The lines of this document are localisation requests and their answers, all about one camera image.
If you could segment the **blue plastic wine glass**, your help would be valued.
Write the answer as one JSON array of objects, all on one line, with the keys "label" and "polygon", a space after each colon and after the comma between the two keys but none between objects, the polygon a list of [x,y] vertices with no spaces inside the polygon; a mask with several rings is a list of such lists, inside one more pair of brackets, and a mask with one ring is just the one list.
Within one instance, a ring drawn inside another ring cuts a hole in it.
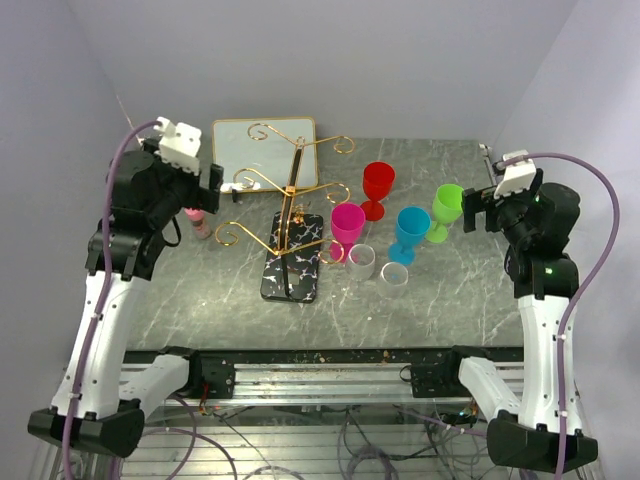
[{"label": "blue plastic wine glass", "polygon": [[395,242],[389,247],[389,259],[410,265],[415,259],[415,247],[424,240],[430,227],[431,218],[426,210],[418,206],[403,208],[396,218]]}]

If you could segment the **gold wine glass rack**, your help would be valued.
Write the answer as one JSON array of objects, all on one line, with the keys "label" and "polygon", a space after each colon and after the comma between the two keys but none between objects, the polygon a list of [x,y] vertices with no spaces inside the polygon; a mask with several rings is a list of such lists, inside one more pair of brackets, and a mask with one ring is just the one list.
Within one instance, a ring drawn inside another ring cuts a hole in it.
[{"label": "gold wine glass rack", "polygon": [[304,153],[307,149],[315,150],[324,142],[331,142],[333,150],[341,155],[355,150],[355,142],[348,136],[337,135],[325,139],[306,139],[300,135],[292,138],[277,127],[264,122],[255,122],[247,126],[247,135],[256,142],[264,142],[271,134],[293,146],[293,154],[286,180],[276,182],[259,170],[251,167],[238,169],[234,175],[243,175],[242,182],[232,179],[228,183],[229,191],[236,196],[252,189],[255,177],[275,188],[282,195],[280,210],[273,216],[273,223],[268,242],[263,242],[255,233],[238,221],[225,222],[227,228],[236,227],[246,233],[267,252],[265,267],[261,277],[260,295],[268,301],[290,303],[311,303],[317,295],[319,266],[332,265],[332,260],[323,257],[324,219],[320,215],[309,214],[305,207],[296,201],[303,195],[330,187],[339,187],[347,197],[350,189],[340,182],[330,182],[311,187],[301,187],[299,177],[302,170]]}]

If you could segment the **red plastic wine glass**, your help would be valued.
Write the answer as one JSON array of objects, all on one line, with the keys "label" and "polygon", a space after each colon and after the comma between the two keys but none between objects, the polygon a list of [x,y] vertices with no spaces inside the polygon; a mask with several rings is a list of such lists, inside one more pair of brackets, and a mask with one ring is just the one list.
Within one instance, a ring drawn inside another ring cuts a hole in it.
[{"label": "red plastic wine glass", "polygon": [[396,178],[394,168],[388,163],[376,161],[363,171],[363,192],[367,200],[361,204],[366,220],[376,222],[385,214],[381,201],[390,193]]}]

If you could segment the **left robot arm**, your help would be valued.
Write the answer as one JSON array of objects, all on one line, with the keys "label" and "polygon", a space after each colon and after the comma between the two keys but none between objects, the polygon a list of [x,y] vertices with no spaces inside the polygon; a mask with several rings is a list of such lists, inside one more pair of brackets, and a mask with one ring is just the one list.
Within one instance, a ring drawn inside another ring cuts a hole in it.
[{"label": "left robot arm", "polygon": [[164,228],[183,209],[216,212],[222,181],[218,165],[211,165],[203,187],[199,174],[144,150],[116,160],[107,181],[106,217],[88,244],[85,304],[72,356],[50,406],[31,414],[31,435],[126,458],[148,417],[168,397],[202,390],[202,356],[186,347],[165,347],[126,384],[120,379],[135,305],[169,245]]}]

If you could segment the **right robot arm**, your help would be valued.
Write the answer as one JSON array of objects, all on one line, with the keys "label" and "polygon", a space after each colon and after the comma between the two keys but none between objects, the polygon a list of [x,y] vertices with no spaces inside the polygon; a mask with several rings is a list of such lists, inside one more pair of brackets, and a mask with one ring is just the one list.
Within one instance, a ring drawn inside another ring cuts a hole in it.
[{"label": "right robot arm", "polygon": [[468,392],[488,422],[490,459],[498,466],[563,475],[598,456],[576,407],[569,308],[580,286],[565,253],[580,215],[571,188],[544,183],[497,198],[491,187],[462,195],[464,229],[500,232],[509,247],[504,269],[514,287],[523,324],[523,388],[516,395],[481,348],[455,346],[440,363],[404,368],[400,377],[416,397]]}]

